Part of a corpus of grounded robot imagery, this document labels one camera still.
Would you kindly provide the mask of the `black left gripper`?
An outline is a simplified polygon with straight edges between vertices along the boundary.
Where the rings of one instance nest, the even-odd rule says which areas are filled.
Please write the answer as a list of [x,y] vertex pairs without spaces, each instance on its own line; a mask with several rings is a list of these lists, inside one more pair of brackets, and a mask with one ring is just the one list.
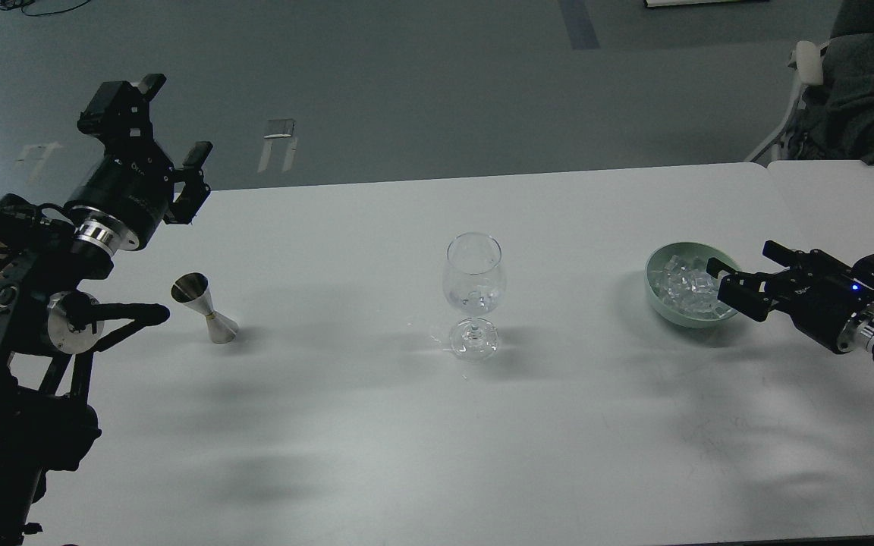
[[[163,218],[190,224],[208,199],[203,166],[214,145],[195,142],[174,169],[153,135],[150,103],[166,80],[146,74],[136,84],[101,83],[80,113],[77,130],[97,139],[103,155],[65,205],[76,240],[103,252],[141,251]],[[181,192],[171,201],[173,184]]]

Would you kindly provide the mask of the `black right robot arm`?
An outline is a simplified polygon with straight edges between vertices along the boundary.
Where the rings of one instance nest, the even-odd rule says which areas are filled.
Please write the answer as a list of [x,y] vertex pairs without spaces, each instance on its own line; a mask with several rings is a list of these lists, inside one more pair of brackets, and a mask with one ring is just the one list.
[[719,301],[756,322],[773,311],[784,313],[830,352],[861,349],[874,362],[874,253],[849,265],[820,249],[795,251],[772,240],[762,253],[781,270],[749,273],[708,260],[707,271],[719,282]]

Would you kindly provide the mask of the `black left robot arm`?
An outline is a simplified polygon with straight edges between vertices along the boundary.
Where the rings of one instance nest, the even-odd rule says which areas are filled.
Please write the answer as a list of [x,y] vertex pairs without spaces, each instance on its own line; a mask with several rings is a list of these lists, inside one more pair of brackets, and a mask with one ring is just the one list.
[[103,158],[58,218],[49,203],[0,199],[0,545],[41,532],[27,517],[46,473],[76,470],[100,436],[88,404],[95,353],[170,316],[79,288],[106,279],[117,252],[145,249],[163,222],[192,222],[207,200],[212,144],[174,166],[156,142],[149,107],[165,81],[101,84],[77,129],[102,143]]

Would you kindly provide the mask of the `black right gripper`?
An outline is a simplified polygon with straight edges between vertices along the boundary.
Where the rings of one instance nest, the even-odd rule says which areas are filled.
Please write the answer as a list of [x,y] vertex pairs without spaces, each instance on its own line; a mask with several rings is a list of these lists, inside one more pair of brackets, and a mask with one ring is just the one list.
[[854,280],[852,268],[820,249],[788,249],[764,242],[764,258],[783,266],[776,273],[738,271],[718,258],[707,272],[718,280],[718,301],[755,322],[774,311],[836,355],[865,343],[864,326],[874,328],[874,290]]

